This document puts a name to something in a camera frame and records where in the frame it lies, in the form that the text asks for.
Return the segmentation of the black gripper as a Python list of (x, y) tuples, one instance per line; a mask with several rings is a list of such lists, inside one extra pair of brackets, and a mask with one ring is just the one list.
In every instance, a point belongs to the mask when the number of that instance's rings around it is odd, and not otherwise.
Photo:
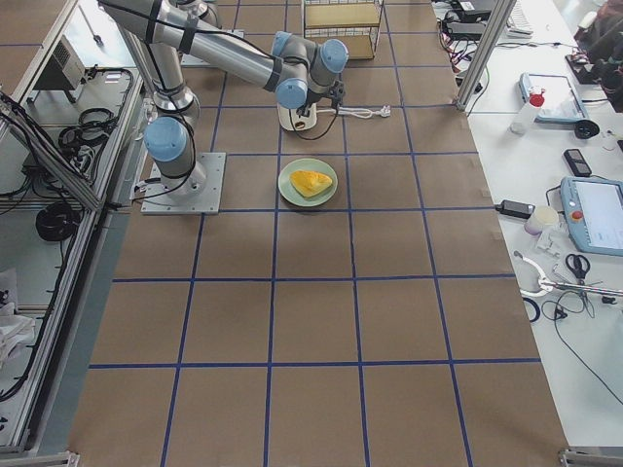
[(345, 85), (340, 80), (336, 80), (328, 90), (328, 97), (333, 103), (342, 103), (344, 101), (345, 94)]

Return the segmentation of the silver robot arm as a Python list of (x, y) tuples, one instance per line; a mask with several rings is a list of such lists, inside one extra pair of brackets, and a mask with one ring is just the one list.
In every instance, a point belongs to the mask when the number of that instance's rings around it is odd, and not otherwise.
[(159, 116), (148, 124), (144, 143), (158, 167), (166, 193), (180, 194), (202, 183), (195, 145), (199, 103), (180, 64), (183, 54), (233, 74), (275, 95), (279, 107), (306, 115), (323, 98), (339, 108), (348, 63), (346, 45), (336, 39), (317, 44), (278, 31), (265, 52), (169, 1), (103, 1), (103, 10), (134, 36), (147, 61)]

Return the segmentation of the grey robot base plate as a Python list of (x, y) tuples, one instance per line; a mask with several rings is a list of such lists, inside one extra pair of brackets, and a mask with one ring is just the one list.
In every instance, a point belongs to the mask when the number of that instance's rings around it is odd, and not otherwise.
[(225, 153), (199, 153), (197, 166), (191, 177), (176, 191), (169, 179), (165, 185), (161, 182), (149, 184), (145, 194), (138, 196), (142, 200), (141, 213), (145, 215), (191, 215), (217, 214), (223, 191), (226, 167)]

